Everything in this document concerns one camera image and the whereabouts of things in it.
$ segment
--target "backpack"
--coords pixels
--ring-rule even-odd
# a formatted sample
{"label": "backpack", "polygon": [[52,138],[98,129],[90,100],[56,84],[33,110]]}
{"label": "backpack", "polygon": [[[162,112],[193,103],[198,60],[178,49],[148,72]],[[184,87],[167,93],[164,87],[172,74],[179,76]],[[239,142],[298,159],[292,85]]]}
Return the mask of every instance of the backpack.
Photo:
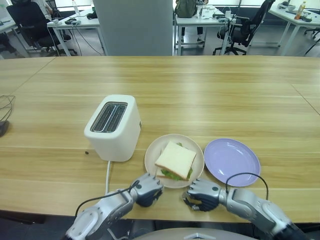
{"label": "backpack", "polygon": [[174,13],[179,18],[192,18],[197,13],[197,5],[195,0],[178,0]]}

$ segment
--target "purple plate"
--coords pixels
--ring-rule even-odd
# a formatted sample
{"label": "purple plate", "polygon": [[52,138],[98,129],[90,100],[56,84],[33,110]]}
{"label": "purple plate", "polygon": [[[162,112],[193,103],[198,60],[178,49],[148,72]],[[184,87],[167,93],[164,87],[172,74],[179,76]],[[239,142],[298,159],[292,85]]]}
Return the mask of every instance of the purple plate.
{"label": "purple plate", "polygon": [[[204,162],[210,173],[223,183],[239,173],[260,175],[260,162],[254,152],[243,143],[229,138],[210,142],[204,150]],[[231,178],[228,185],[244,187],[256,180],[253,175],[239,175]]]}

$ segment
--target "plate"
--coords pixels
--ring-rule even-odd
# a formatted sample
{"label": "plate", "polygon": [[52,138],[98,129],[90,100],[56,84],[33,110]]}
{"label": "plate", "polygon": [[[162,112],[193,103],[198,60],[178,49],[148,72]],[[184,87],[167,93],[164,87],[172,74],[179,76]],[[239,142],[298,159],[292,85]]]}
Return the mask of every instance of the plate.
{"label": "plate", "polygon": [[182,143],[182,146],[186,149],[196,152],[192,163],[192,174],[189,181],[176,181],[168,178],[159,178],[160,182],[167,188],[180,189],[189,186],[194,180],[200,177],[205,167],[204,154],[199,147],[191,138],[180,135],[180,134],[168,134],[158,137],[154,140],[145,152],[144,165],[148,173],[156,175],[158,167],[155,162],[159,158],[161,152],[165,149],[167,144],[172,141],[174,143]]}
{"label": "plate", "polygon": [[[239,173],[260,175],[260,162],[255,153],[243,143],[229,138],[210,142],[204,149],[204,162],[209,172],[223,183]],[[231,178],[228,184],[245,187],[257,179],[254,175],[239,175]]]}

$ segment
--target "computer mouse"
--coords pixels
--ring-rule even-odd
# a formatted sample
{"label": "computer mouse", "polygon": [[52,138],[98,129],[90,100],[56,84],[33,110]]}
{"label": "computer mouse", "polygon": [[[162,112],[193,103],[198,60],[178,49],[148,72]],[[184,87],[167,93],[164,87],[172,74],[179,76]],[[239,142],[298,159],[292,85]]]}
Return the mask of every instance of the computer mouse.
{"label": "computer mouse", "polygon": [[0,138],[5,135],[9,127],[9,121],[0,121]]}

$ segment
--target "white desk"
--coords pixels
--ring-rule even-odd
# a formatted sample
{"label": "white desk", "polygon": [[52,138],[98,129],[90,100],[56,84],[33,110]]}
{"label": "white desk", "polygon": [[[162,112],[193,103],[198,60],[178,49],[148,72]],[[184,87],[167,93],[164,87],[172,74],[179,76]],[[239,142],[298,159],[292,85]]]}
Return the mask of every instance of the white desk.
{"label": "white desk", "polygon": [[271,13],[272,15],[275,15],[285,21],[287,21],[287,25],[285,27],[285,30],[282,34],[282,37],[278,43],[278,46],[281,46],[281,44],[283,43],[284,41],[284,38],[288,32],[288,29],[290,27],[291,24],[295,25],[295,28],[294,30],[292,31],[291,33],[291,36],[289,38],[289,40],[287,41],[283,51],[281,52],[281,56],[285,56],[289,50],[289,48],[291,47],[291,44],[293,42],[293,40],[295,39],[296,35],[297,35],[297,32],[298,30],[301,28],[301,27],[319,27],[320,26],[320,15],[319,14],[316,14],[314,12],[311,12],[311,11],[307,11],[307,10],[304,10],[304,12],[308,12],[310,13],[310,15],[307,16],[307,18],[312,18],[312,21],[311,22],[306,22],[306,21],[303,21],[303,20],[295,20],[295,15],[294,14],[291,14],[291,13],[288,13],[286,12],[287,9],[278,9],[278,6],[276,4],[274,4],[271,9],[269,10],[269,13]]}
{"label": "white desk", "polygon": [[98,18],[88,19],[86,17],[87,14],[91,14],[92,12],[93,12],[92,9],[87,9],[87,10],[81,11],[80,16],[77,16],[76,14],[74,14],[69,17],[66,17],[66,18],[59,21],[62,23],[60,25],[54,24],[53,22],[47,23],[48,28],[53,29],[54,33],[56,34],[57,38],[59,39],[59,42],[60,42],[60,44],[61,44],[61,46],[67,56],[71,56],[71,54],[70,54],[62,36],[61,36],[60,30],[71,30],[71,29],[75,28],[72,25],[65,24],[65,21],[70,18],[76,18],[77,20],[81,21],[81,24],[76,26],[77,29],[96,29],[98,32],[98,37],[99,37],[100,43],[101,43],[103,50],[104,50],[104,54],[106,56],[108,55],[107,48],[106,48],[105,41],[104,41],[104,37],[103,37],[101,29],[100,29],[100,23],[99,23]]}
{"label": "white desk", "polygon": [[[204,31],[204,43],[192,43],[192,42],[184,42],[182,43],[182,28],[186,27],[203,27],[203,28],[209,28],[209,27],[223,27],[225,24],[218,22],[217,19],[212,18],[213,14],[222,14],[221,11],[219,11],[217,8],[215,8],[213,5],[207,5],[206,8],[202,10],[202,18],[197,18],[196,15],[190,18],[180,18],[177,15],[175,15],[174,18],[174,49],[176,49],[176,45],[178,45],[178,55],[181,55],[181,46],[185,45],[204,45],[206,42],[207,37],[207,29]],[[177,27],[178,27],[178,44],[176,42],[176,36],[177,36]],[[227,46],[227,37],[224,38],[226,41],[223,41],[222,45],[225,45],[224,48],[221,50],[220,55],[223,55],[222,53],[225,52],[226,46]]]}
{"label": "white desk", "polygon": [[3,21],[3,25],[0,26],[0,34],[12,30],[13,34],[16,36],[16,38],[19,40],[19,43],[23,46],[23,48],[28,52],[28,49],[26,46],[22,43],[21,39],[19,38],[17,32],[16,32],[16,23],[10,18],[2,18],[1,21]]}

